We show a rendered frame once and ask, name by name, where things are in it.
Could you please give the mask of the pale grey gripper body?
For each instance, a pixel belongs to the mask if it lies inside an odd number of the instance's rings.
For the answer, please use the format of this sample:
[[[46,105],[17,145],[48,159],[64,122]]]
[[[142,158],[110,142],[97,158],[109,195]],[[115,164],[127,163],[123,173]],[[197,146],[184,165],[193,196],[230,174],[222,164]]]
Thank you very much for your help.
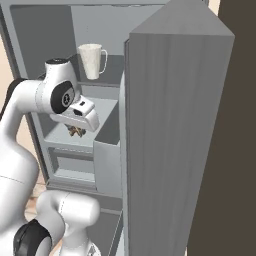
[[[85,129],[91,132],[96,131],[100,125],[98,115],[95,111],[91,111],[85,117],[51,114],[50,118],[55,122]]]

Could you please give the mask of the grey fridge door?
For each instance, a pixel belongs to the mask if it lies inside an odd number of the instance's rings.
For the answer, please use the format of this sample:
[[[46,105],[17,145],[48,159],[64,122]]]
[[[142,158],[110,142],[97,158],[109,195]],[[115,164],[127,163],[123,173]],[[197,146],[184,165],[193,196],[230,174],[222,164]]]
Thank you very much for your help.
[[[130,32],[120,89],[125,256],[184,256],[234,43],[203,0]]]

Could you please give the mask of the dark brown tall cabinet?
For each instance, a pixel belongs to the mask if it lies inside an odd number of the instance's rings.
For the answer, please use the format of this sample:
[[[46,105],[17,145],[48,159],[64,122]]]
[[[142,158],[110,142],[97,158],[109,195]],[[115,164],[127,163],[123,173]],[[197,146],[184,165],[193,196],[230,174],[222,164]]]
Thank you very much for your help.
[[[256,0],[221,0],[235,34],[188,256],[256,256]]]

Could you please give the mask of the grey fridge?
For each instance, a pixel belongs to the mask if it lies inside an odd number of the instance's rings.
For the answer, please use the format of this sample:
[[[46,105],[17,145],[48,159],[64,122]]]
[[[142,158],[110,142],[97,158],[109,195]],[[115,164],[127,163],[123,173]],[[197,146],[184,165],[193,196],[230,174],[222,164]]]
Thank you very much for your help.
[[[202,0],[170,0],[129,36],[119,97],[127,256],[183,256],[211,139],[205,39],[197,34],[210,11]],[[44,80],[18,80],[0,121],[0,256],[88,253],[85,228],[99,215],[85,195],[47,191],[38,214],[24,209],[38,174],[34,156],[16,141],[23,115],[64,115],[66,124],[94,131],[95,105],[80,94],[71,63],[55,60]]]

